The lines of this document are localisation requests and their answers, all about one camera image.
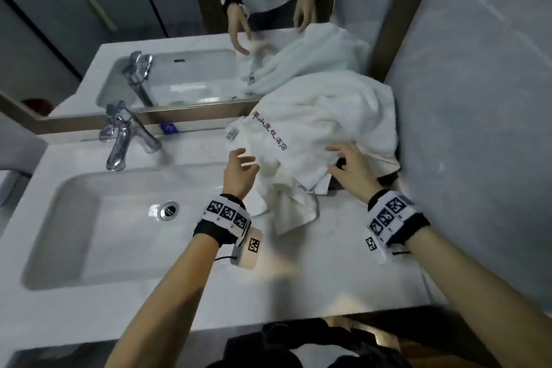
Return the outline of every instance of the sink drain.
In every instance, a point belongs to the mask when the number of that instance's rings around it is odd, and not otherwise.
[[[165,221],[170,221],[176,218],[178,211],[180,211],[180,205],[174,201],[168,202],[159,210],[159,218]]]

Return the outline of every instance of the white towel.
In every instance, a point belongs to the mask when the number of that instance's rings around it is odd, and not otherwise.
[[[303,36],[276,55],[261,44],[241,57],[241,79],[250,83],[244,95],[265,95],[294,77],[331,70],[363,74],[370,46],[332,23],[311,24]]]
[[[266,95],[227,129],[227,148],[246,148],[260,165],[245,205],[252,216],[271,212],[277,233],[317,216],[326,193],[332,143],[356,141],[377,177],[399,168],[391,88],[355,72],[318,72],[293,78]]]

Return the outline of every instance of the reflected sink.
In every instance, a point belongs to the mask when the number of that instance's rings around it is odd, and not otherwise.
[[[32,290],[162,277],[189,243],[225,163],[101,172],[64,182],[24,274]],[[178,215],[164,221],[169,201]]]
[[[120,99],[143,107],[122,74],[128,62],[125,57],[113,65],[96,99],[99,107]],[[147,85],[154,105],[183,106],[229,101],[246,83],[239,79],[236,53],[219,50],[154,54]]]

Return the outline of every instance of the reflected hand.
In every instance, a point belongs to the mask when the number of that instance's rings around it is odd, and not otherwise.
[[[255,176],[259,172],[259,165],[252,164],[242,166],[244,163],[251,163],[255,161],[254,156],[242,156],[245,149],[236,149],[230,152],[228,164],[224,170],[224,184],[223,193],[229,193],[238,197],[241,201],[251,190],[253,183],[255,182]]]
[[[299,28],[299,33],[303,32],[309,23],[316,22],[318,22],[316,0],[297,0],[293,24],[295,28]]]
[[[356,145],[334,144],[327,146],[326,150],[338,152],[339,157],[345,157],[347,164],[342,170],[335,165],[328,165],[328,171],[351,195],[367,204],[382,189]]]
[[[251,40],[251,29],[249,28],[245,14],[237,3],[231,3],[226,12],[228,13],[228,34],[230,35],[230,40],[232,41],[234,49],[244,55],[249,55],[249,51],[238,42],[238,31],[240,28],[245,30],[247,39]]]

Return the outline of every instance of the faucet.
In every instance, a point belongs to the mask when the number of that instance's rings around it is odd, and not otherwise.
[[[106,143],[113,138],[117,129],[117,139],[107,158],[107,170],[120,172],[127,166],[127,151],[135,135],[146,153],[155,153],[161,148],[161,142],[149,133],[134,113],[130,112],[124,101],[119,101],[116,105],[108,104],[106,115],[107,125],[100,131],[99,140]]]
[[[144,106],[154,106],[148,95],[147,89],[149,89],[149,85],[146,81],[150,75],[149,72],[153,61],[154,57],[151,54],[142,54],[142,51],[134,51],[129,56],[128,65],[122,70],[127,83]]]

